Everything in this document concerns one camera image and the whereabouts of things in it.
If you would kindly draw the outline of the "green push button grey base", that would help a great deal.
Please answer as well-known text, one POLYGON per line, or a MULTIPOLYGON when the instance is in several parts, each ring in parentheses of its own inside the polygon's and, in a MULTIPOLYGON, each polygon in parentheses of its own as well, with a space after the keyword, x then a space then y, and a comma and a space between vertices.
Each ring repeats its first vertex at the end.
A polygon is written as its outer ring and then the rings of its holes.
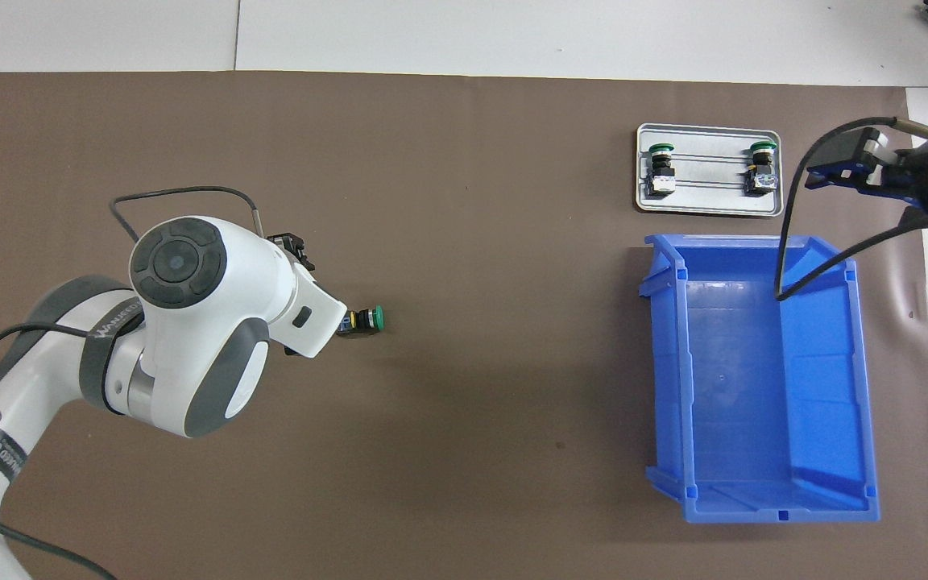
POLYGON ((335 330, 340 338, 364 338, 365 335, 383 333, 386 316, 382 305, 360 311, 347 311, 335 330))

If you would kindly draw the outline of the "green push button labelled base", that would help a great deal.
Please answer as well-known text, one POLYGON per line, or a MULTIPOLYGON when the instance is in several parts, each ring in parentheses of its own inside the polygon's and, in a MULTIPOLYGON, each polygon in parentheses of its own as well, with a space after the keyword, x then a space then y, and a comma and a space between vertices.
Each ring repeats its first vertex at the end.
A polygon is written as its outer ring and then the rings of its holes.
POLYGON ((777 191, 781 180, 776 153, 777 143, 773 140, 763 140, 750 146, 750 165, 744 173, 745 192, 749 196, 763 196, 777 191))

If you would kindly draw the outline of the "green push button white base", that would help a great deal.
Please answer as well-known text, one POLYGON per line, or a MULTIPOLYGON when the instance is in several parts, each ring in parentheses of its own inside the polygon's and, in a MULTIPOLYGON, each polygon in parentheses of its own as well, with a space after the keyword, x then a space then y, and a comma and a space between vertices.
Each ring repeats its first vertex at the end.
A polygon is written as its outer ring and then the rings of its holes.
POLYGON ((648 195, 652 197, 665 197, 673 194, 675 184, 675 169, 673 167, 674 144, 656 143, 648 148, 648 195))

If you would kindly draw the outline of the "blue plastic storage bin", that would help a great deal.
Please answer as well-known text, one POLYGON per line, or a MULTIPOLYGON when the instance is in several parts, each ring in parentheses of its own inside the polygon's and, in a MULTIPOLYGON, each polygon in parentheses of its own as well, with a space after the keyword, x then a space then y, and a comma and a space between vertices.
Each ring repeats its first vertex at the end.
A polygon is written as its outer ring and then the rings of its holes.
POLYGON ((652 234, 656 460, 689 524, 880 519, 853 259, 777 300, 777 236, 652 234))

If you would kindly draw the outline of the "brown paper table mat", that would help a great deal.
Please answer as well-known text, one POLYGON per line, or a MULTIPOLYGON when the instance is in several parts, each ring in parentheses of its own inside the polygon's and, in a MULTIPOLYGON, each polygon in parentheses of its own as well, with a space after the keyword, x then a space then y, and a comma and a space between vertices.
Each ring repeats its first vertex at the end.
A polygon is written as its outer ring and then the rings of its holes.
POLYGON ((386 333, 272 349, 196 440, 75 401, 4 520, 124 580, 928 580, 920 234, 858 257, 875 524, 688 524, 655 491, 650 234, 777 219, 635 209, 644 122, 763 128, 785 169, 894 87, 351 76, 0 74, 0 329, 126 278, 115 196, 217 184, 302 236, 386 333))

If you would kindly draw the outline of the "grey metal tray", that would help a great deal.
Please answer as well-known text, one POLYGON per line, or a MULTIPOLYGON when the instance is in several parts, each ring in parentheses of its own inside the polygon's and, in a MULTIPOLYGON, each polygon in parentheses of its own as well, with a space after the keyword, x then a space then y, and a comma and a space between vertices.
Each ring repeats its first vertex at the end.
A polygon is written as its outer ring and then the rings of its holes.
POLYGON ((783 155, 776 131, 644 122, 635 131, 634 203, 642 212, 719 214, 738 218, 773 218, 783 212, 783 155), (780 186, 763 196, 745 192, 745 170, 750 146, 773 140, 780 186), (648 195, 648 148, 671 143, 675 192, 665 197, 648 195))

